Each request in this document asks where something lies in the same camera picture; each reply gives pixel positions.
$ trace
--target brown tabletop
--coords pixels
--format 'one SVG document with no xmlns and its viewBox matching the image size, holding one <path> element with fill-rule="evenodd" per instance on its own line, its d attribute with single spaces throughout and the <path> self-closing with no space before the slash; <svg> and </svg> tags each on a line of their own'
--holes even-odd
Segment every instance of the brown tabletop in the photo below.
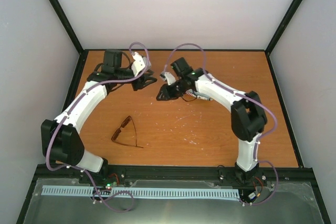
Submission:
<svg viewBox="0 0 336 224">
<path fill-rule="evenodd" d="M 163 81 L 159 73 L 169 51 L 150 51 L 152 70 L 158 81 L 143 90 L 133 91 L 126 84 L 110 93 L 85 122 L 80 136 L 85 148 L 110 164 L 233 166 L 238 154 L 238 140 L 231 130 L 229 112 L 216 101 L 157 101 Z M 277 167 L 297 167 L 296 157 L 287 131 L 280 103 L 264 52 L 207 52 L 206 69 L 229 86 L 257 92 L 262 103 L 279 121 L 276 132 L 262 139 L 259 159 L 267 159 Z M 202 66 L 197 51 L 178 51 L 172 60 L 185 57 L 194 68 Z M 103 51 L 90 51 L 77 94 L 86 78 L 103 59 Z M 123 146 L 111 141 L 115 130 L 127 116 L 134 121 L 122 130 L 117 140 L 143 148 Z M 274 122 L 268 116 L 266 130 Z"/>
</svg>

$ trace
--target brown sunglasses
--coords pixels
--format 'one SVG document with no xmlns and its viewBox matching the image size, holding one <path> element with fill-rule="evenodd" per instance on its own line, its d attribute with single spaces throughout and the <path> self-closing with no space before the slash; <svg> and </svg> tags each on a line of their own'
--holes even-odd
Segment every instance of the brown sunglasses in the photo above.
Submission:
<svg viewBox="0 0 336 224">
<path fill-rule="evenodd" d="M 133 127 L 134 127 L 134 131 L 135 131 L 135 145 L 131 145 L 131 144 L 123 144 L 123 143 L 120 143 L 120 142 L 117 142 L 117 138 L 119 136 L 119 134 L 121 133 L 121 128 L 125 128 L 129 122 L 133 123 Z M 143 148 L 142 146 L 138 146 L 138 137 L 137 137 L 137 130 L 135 128 L 135 125 L 134 125 L 134 121 L 133 121 L 133 118 L 131 116 L 128 116 L 120 125 L 120 127 L 115 131 L 115 133 L 112 135 L 112 138 L 111 138 L 112 142 L 116 143 L 116 144 L 120 144 L 120 145 L 124 145 L 124 146 L 129 146 L 129 147 L 137 147 L 137 148 Z"/>
</svg>

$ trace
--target table surface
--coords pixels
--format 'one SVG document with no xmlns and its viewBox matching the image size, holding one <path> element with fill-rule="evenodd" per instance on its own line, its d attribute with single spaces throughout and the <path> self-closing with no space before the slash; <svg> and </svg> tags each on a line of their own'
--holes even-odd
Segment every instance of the table surface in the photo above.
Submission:
<svg viewBox="0 0 336 224">
<path fill-rule="evenodd" d="M 87 76 L 103 61 L 103 53 L 89 51 L 77 94 Z M 139 91 L 133 91 L 131 85 L 126 84 L 98 104 L 80 132 L 85 148 L 106 158 L 109 164 L 233 166 L 238 155 L 238 140 L 231 130 L 230 114 L 222 105 L 216 101 L 155 99 L 164 84 L 159 73 L 169 54 L 169 51 L 150 51 L 152 70 L 158 78 L 156 83 Z M 262 103 L 276 115 L 278 128 L 262 139 L 258 158 L 270 160 L 276 167 L 297 167 L 265 53 L 209 51 L 206 55 L 206 69 L 213 76 L 235 89 L 257 92 Z M 179 57 L 185 57 L 194 69 L 202 66 L 200 52 L 177 51 L 173 60 Z M 143 148 L 111 141 L 116 129 L 129 115 L 136 133 L 129 123 L 122 129 L 118 141 L 134 144 L 137 138 L 138 145 Z M 274 125 L 272 118 L 267 116 L 265 131 Z"/>
</svg>

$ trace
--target robotic arm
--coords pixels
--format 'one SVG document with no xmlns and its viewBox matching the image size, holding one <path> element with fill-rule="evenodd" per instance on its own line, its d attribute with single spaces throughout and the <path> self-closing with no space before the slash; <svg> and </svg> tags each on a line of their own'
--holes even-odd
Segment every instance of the robotic arm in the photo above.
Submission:
<svg viewBox="0 0 336 224">
<path fill-rule="evenodd" d="M 53 121 L 45 120 L 41 125 L 43 155 L 47 156 L 50 139 L 59 124 L 62 124 L 51 148 L 50 158 L 62 163 L 87 169 L 106 176 L 108 161 L 105 158 L 88 152 L 79 137 L 80 130 L 100 101 L 102 101 L 117 83 L 99 85 L 102 81 L 128 80 L 137 76 L 146 66 L 146 58 L 137 52 L 133 55 L 134 62 L 127 68 L 121 67 L 122 52 L 106 50 L 103 63 L 96 66 L 94 72 L 87 78 L 87 82 L 79 95 Z M 140 78 L 127 82 L 132 84 L 133 90 L 139 90 L 157 81 L 152 77 L 149 62 L 146 73 Z"/>
<path fill-rule="evenodd" d="M 242 183 L 249 180 L 258 168 L 258 138 L 264 130 L 267 118 L 262 108 L 235 94 L 240 93 L 260 102 L 258 94 L 253 91 L 245 93 L 235 90 L 208 74 L 212 80 L 235 90 L 232 94 L 209 80 L 201 68 L 193 70 L 184 58 L 173 62 L 171 67 L 179 79 L 176 80 L 169 72 L 162 73 L 160 76 L 167 84 L 161 87 L 156 99 L 158 101 L 178 99 L 191 89 L 193 92 L 197 92 L 204 97 L 210 97 L 223 105 L 231 113 L 231 127 L 238 137 L 239 151 L 235 164 L 236 177 Z"/>
</svg>

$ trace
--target gray wall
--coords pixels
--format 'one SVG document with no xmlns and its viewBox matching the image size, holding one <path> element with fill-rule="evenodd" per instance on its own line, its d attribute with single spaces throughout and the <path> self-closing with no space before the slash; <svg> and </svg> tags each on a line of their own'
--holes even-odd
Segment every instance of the gray wall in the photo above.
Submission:
<svg viewBox="0 0 336 224">
<path fill-rule="evenodd" d="M 336 223 L 336 2 L 303 0 L 271 59 L 305 166 Z"/>
<path fill-rule="evenodd" d="M 0 0 L 1 223 L 15 223 L 36 164 L 40 125 L 61 110 L 78 54 L 48 0 Z"/>
<path fill-rule="evenodd" d="M 59 0 L 84 48 L 265 49 L 292 0 Z"/>
</svg>

